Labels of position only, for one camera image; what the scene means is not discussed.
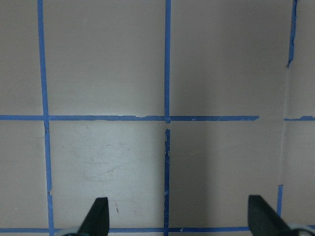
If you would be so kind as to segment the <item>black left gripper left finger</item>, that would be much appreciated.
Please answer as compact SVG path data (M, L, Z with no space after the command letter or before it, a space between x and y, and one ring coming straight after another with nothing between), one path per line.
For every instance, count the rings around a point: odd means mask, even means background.
M108 198L96 198L77 234L79 236L107 236L109 224Z

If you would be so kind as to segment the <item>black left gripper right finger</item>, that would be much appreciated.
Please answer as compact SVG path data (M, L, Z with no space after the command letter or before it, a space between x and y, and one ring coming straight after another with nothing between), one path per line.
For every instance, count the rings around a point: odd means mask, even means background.
M253 236L280 236L291 231L260 195L248 197L248 227Z

